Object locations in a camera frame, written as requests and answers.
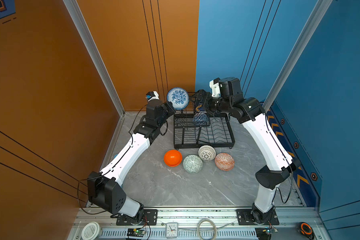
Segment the blue geometric pattern bowl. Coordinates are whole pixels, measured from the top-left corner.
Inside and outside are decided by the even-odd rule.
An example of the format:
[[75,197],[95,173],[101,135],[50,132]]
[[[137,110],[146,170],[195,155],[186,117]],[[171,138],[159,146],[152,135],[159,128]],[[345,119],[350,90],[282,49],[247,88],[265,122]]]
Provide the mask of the blue geometric pattern bowl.
[[209,124],[209,117],[207,115],[207,112],[196,112],[193,117],[193,124],[195,126],[207,126]]

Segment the blue floral white bowl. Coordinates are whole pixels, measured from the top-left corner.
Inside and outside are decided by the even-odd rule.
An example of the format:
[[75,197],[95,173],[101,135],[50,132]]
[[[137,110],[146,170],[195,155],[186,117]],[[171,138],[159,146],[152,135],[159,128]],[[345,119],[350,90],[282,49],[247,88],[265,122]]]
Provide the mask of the blue floral white bowl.
[[167,101],[171,102],[176,111],[185,109],[189,102],[189,94],[182,88],[173,88],[167,93]]

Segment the black wire dish rack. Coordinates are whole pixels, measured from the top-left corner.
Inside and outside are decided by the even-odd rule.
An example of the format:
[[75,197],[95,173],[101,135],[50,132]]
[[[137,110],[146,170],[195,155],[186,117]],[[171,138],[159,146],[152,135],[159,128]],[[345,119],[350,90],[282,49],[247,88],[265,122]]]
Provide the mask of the black wire dish rack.
[[[233,148],[235,138],[229,123],[230,117],[225,113],[195,109],[195,93],[189,93],[188,106],[174,115],[174,148],[194,149],[204,145],[213,148]],[[207,126],[195,126],[193,117],[196,112],[206,111],[209,117]]]

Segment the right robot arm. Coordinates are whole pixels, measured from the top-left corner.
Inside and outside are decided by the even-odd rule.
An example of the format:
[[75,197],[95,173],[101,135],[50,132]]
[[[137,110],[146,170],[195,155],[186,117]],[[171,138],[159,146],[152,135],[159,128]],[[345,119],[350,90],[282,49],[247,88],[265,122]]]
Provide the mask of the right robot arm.
[[234,117],[251,134],[263,154],[266,165],[256,172],[259,189],[252,205],[250,219],[256,225],[269,224],[276,216],[274,199],[279,186],[301,166],[293,160],[277,138],[266,111],[255,98],[245,98],[240,80],[235,77],[214,79],[211,92],[197,91],[192,97],[195,107],[207,113],[226,113]]

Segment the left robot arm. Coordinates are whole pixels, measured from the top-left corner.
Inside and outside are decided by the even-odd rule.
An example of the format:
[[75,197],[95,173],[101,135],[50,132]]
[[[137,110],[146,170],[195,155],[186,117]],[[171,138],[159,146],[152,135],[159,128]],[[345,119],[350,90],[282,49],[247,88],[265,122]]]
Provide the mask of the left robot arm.
[[158,99],[148,101],[145,117],[136,126],[121,152],[99,173],[91,172],[87,177],[89,202],[112,215],[129,216],[136,223],[143,220],[144,205],[128,197],[122,185],[140,155],[158,136],[163,135],[161,127],[174,114],[171,102],[163,103]]

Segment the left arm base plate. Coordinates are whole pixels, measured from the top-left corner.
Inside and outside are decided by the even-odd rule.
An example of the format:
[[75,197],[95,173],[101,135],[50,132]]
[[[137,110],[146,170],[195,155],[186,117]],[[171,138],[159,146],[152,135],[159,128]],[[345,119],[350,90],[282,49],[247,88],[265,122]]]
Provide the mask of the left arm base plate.
[[138,221],[136,218],[132,218],[127,215],[120,215],[117,218],[117,226],[143,226],[148,223],[150,226],[156,226],[158,220],[158,210],[156,209],[144,209],[143,218]]

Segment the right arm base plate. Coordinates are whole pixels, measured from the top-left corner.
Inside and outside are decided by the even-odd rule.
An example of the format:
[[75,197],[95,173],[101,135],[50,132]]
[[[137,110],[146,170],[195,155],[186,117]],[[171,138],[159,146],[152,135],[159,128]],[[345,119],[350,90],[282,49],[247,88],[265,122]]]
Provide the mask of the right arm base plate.
[[241,226],[278,226],[280,224],[275,208],[269,210],[267,213],[262,213],[260,210],[238,209],[236,210],[236,214],[238,223]]

